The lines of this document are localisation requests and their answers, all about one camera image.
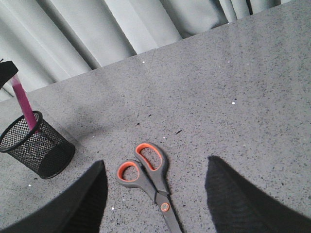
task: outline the white curtain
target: white curtain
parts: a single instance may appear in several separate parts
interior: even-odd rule
[[[0,59],[28,92],[288,1],[0,0]]]

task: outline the scissor blade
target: scissor blade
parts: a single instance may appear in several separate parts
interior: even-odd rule
[[[174,207],[172,206],[171,201],[169,200],[168,196],[157,193],[155,197],[155,202],[159,206],[159,209],[162,215],[164,216],[164,220],[170,232],[171,233],[182,233]]]

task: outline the granite countertop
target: granite countertop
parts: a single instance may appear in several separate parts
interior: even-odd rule
[[[147,194],[115,180],[117,165],[134,159],[142,141],[168,155],[167,180],[185,232],[216,232],[204,188],[211,155],[311,217],[310,12],[308,0],[292,1],[29,93],[33,109],[76,154],[49,180],[2,154],[0,229],[103,159],[101,232],[168,232]],[[2,132],[21,111],[16,99],[0,109]]]

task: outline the scissor pivot screw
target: scissor pivot screw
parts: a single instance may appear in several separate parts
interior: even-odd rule
[[[161,205],[161,211],[166,212],[169,209],[170,209],[170,205],[168,203],[165,202]]]

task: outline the black object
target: black object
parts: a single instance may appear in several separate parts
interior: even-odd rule
[[[0,152],[8,153],[43,179],[59,174],[71,161],[73,144],[33,111],[37,124],[30,131],[24,116],[15,120],[0,136]]]
[[[0,233],[98,233],[107,200],[102,160],[42,209]]]
[[[209,157],[207,205],[218,233],[310,233],[311,220],[256,188],[221,158]]]
[[[18,72],[12,61],[0,62],[0,89]]]

